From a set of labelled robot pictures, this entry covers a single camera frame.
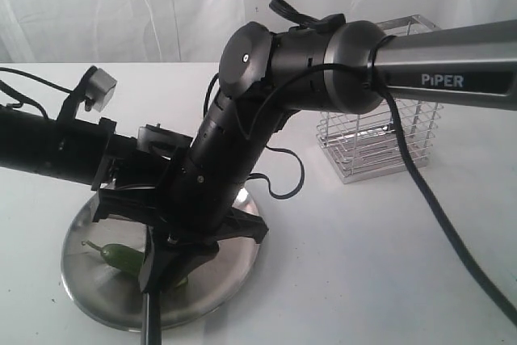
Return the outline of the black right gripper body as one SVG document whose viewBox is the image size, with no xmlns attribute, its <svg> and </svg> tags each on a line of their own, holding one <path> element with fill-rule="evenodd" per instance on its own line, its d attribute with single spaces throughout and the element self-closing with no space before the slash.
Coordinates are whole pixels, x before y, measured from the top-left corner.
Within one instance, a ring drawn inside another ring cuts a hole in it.
<svg viewBox="0 0 517 345">
<path fill-rule="evenodd" d="M 263 148 L 240 134 L 236 120 L 207 115 L 190 149 L 176 150 L 155 187 L 98 191 L 93 220 L 122 216 L 181 244 L 230 238 L 261 243 L 265 221 L 233 202 Z"/>
</svg>

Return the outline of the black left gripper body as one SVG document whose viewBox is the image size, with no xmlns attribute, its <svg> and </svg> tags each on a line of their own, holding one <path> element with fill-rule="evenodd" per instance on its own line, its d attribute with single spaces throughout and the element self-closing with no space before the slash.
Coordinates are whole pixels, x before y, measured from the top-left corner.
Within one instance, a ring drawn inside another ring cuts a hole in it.
<svg viewBox="0 0 517 345">
<path fill-rule="evenodd" d="M 98 191 L 105 183 L 114 182 L 116 188 L 152 187 L 165 172 L 165 158 L 144 151 L 138 139 L 116 134 L 116 122 L 101 118 L 93 124 L 92 133 L 100 139 L 100 159 L 90 185 Z"/>
</svg>

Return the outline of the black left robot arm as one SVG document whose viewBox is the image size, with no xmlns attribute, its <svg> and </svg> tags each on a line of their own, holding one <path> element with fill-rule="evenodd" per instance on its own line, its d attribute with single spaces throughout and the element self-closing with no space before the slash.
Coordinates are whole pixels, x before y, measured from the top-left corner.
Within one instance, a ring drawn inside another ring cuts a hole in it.
<svg viewBox="0 0 517 345">
<path fill-rule="evenodd" d="M 115 179 L 122 186 L 154 186 L 166 160 L 140 151 L 136 138 L 116 134 L 116 122 L 107 118 L 60 122 L 3 107 L 1 166 L 98 191 Z"/>
</svg>

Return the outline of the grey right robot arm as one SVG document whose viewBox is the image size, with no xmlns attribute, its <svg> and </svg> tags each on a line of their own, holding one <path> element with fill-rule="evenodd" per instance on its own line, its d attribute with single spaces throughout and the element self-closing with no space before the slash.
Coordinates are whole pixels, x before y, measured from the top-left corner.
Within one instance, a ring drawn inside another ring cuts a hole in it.
<svg viewBox="0 0 517 345">
<path fill-rule="evenodd" d="M 213 259 L 222 240 L 261 243 L 265 221 L 233 202 L 271 136 L 299 111 L 363 115 L 387 103 L 404 160 L 397 99 L 516 108 L 516 24 L 390 36 L 367 21 L 298 22 L 283 33 L 248 23 L 230 38 L 208 85 L 195 139 L 140 143 L 145 178 L 121 171 L 95 196 L 94 220 L 146 225 L 141 290 L 175 284 Z"/>
</svg>

